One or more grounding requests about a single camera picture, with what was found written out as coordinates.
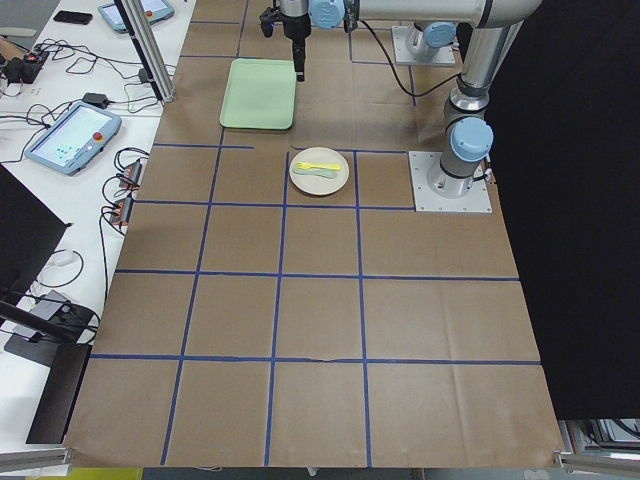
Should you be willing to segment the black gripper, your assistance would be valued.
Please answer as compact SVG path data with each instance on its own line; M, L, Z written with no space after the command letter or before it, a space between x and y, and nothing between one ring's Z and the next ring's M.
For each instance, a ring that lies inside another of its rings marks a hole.
M294 70L298 82L305 81L305 40L311 35L308 0L280 0L284 34L294 41Z

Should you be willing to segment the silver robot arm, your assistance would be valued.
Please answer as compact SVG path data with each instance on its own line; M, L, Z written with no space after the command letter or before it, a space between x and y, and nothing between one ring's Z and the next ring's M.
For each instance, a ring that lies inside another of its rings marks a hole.
M455 63L451 45L456 38L454 22L415 22L409 29L405 47L410 64L450 66Z
M541 5L539 1L274 1L259 16L269 38L280 23L292 42L297 80L305 79L306 39L311 28L347 32L368 20L445 21L468 24L472 34L463 68L456 77L445 113L446 146L427 174L435 194L461 198L475 182L474 173L492 147L493 131L484 120L489 89L522 23Z

